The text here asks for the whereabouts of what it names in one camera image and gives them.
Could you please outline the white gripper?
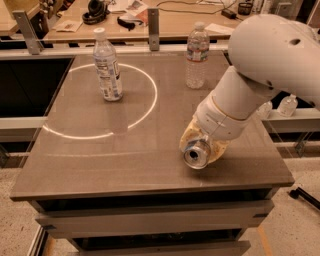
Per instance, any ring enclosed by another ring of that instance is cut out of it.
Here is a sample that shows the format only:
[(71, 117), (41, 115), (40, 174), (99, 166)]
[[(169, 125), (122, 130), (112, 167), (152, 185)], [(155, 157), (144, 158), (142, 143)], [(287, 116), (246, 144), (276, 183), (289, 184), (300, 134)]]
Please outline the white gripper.
[(184, 151), (188, 143), (197, 140), (201, 131), (213, 140), (210, 142), (211, 155), (209, 162), (217, 161), (226, 151), (229, 140), (238, 138), (254, 112), (254, 103), (240, 97), (232, 99), (212, 90), (198, 105), (194, 119), (185, 129), (179, 143)]

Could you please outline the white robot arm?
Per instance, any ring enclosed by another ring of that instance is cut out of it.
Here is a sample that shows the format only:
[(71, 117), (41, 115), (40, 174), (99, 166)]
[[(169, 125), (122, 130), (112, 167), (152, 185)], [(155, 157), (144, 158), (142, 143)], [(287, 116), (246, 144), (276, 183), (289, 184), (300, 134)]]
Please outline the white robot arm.
[(320, 105), (320, 43), (310, 26), (274, 14), (251, 16), (231, 34), (228, 54), (231, 65), (180, 140), (184, 161), (194, 169), (219, 159), (279, 92)]

